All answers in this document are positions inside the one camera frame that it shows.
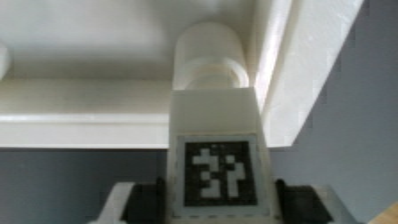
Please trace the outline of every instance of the white plastic housing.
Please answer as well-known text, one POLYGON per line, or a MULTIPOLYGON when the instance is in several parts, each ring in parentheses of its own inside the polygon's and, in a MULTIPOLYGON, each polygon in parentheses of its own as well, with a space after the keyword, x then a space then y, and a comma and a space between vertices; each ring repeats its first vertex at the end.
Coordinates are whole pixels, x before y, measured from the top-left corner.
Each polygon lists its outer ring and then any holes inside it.
POLYGON ((171 104, 171 131, 169 131, 169 158, 167 158, 167 223, 194 224, 194 223, 279 223, 279 207, 277 195, 274 188, 274 178, 270 173, 270 158, 265 146, 261 120, 258 112, 256 94, 252 88, 233 88, 224 90, 183 90, 174 91, 171 104), (220 215, 217 217, 199 216, 176 217, 172 211, 172 202, 176 194, 183 194, 176 189, 176 178, 181 178, 181 168, 176 163, 181 144, 179 139, 206 138, 215 140, 233 137, 236 140, 243 136, 254 136, 256 150, 259 158, 258 171, 263 177, 263 189, 266 195, 268 215, 254 215, 250 217, 220 215))
POLYGON ((194 25, 178 39, 176 90, 247 87, 245 57, 234 31, 218 23, 194 25))

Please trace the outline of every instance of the gray wall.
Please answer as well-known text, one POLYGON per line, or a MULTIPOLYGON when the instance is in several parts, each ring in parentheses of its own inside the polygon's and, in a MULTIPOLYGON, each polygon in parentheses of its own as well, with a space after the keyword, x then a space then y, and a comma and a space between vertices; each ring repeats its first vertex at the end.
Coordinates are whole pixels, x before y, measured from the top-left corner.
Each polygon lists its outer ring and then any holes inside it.
POLYGON ((398 1, 366 1, 297 143, 274 174, 329 184, 359 221, 398 201, 398 1))
MULTIPOLYGON (((398 1, 366 1, 275 177, 329 184, 359 221, 398 201, 398 1)), ((0 223, 83 224, 117 181, 155 181, 165 152, 0 151, 0 223)))

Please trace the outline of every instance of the white surface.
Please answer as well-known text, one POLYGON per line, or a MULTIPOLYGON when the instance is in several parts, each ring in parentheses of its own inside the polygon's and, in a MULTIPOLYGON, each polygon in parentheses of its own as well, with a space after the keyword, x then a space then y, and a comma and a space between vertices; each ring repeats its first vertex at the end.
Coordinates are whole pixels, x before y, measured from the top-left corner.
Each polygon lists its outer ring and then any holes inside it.
POLYGON ((247 53, 252 86, 263 110, 275 69, 284 30, 291 12, 291 0, 256 1, 252 36, 247 53))
POLYGON ((0 0, 11 76, 172 78, 176 39, 199 22, 227 24, 243 42, 254 0, 0 0))
POLYGON ((0 147, 167 148, 169 101, 163 81, 5 79, 0 147))
POLYGON ((220 23, 199 23, 178 38, 172 89, 187 87, 249 87, 242 42, 220 23))
MULTIPOLYGON (((252 149, 259 149, 256 151, 259 155, 252 157, 256 158, 254 161, 258 160, 259 162, 259 168, 254 169, 254 172, 258 171, 261 173, 259 176, 263 178, 263 187, 258 187, 258 195, 266 195, 268 215, 243 218, 224 217, 226 214, 231 214, 231 207, 226 207, 227 210, 222 210, 220 208, 215 210, 215 208, 208 207, 203 211, 188 211, 188 213, 185 213, 183 216, 187 216, 187 214, 199 214, 201 217, 210 214, 224 214, 218 218, 211 218, 211 223, 277 223, 277 220, 274 219, 274 216, 279 214, 277 197, 272 184, 274 179, 270 175, 268 150, 261 133, 256 95, 252 88, 174 91, 171 104, 171 151, 167 158, 169 205, 174 196, 181 204, 183 169, 178 169, 178 167, 183 167, 185 141, 240 141, 242 139, 247 139, 247 136, 256 136, 256 140, 250 141, 250 147, 252 149)), ((243 211, 245 209, 240 207, 236 214, 242 214, 243 211)), ((192 219, 190 217, 172 218, 171 214, 172 209, 169 208, 169 223, 203 223, 208 220, 206 218, 192 219)))
POLYGON ((291 146, 327 80, 362 0, 291 5, 263 108, 268 147, 291 146))
POLYGON ((128 198, 133 190, 135 183, 117 183, 114 185, 107 202, 103 205, 103 211, 98 220, 89 224, 124 224, 121 216, 126 208, 128 198))

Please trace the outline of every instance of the cylindrical joint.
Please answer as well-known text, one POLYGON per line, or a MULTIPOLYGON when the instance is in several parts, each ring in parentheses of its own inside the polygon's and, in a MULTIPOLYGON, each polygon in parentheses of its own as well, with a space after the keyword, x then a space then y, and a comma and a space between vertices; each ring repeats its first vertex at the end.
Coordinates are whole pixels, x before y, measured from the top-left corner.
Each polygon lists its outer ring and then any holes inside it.
POLYGON ((174 90, 249 86, 238 35, 218 23, 194 25, 178 39, 174 90))

